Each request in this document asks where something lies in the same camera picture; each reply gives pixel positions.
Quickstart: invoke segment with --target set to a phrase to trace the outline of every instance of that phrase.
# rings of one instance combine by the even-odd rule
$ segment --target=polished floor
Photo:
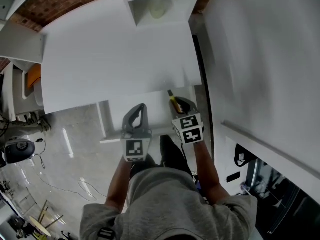
[[[83,206],[105,202],[123,154],[122,148],[119,142],[100,144],[103,135],[95,105],[68,109],[46,117],[52,126],[51,131],[26,136],[33,142],[40,138],[46,141],[42,154],[45,169],[40,158],[35,156],[4,167],[0,180],[6,179],[11,186],[19,184],[20,188],[27,188],[34,198],[37,205],[26,213],[26,220],[29,216],[37,217],[48,200],[52,215],[64,215],[63,220],[51,228],[52,236],[60,238],[60,232],[64,231],[77,238]],[[172,139],[179,143],[178,137]],[[45,143],[35,145],[35,153],[40,154]],[[185,153],[191,171],[195,172],[193,147],[187,146]],[[160,163],[160,138],[152,140],[149,154],[156,163]]]

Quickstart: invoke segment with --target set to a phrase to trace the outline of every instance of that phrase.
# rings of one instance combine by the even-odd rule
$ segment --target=black pants
[[[162,156],[160,165],[157,165],[153,158],[148,154],[145,161],[132,163],[130,179],[132,179],[132,177],[137,173],[158,167],[169,167],[181,170],[188,173],[192,177],[187,159],[168,135],[163,135],[160,137],[160,150]]]

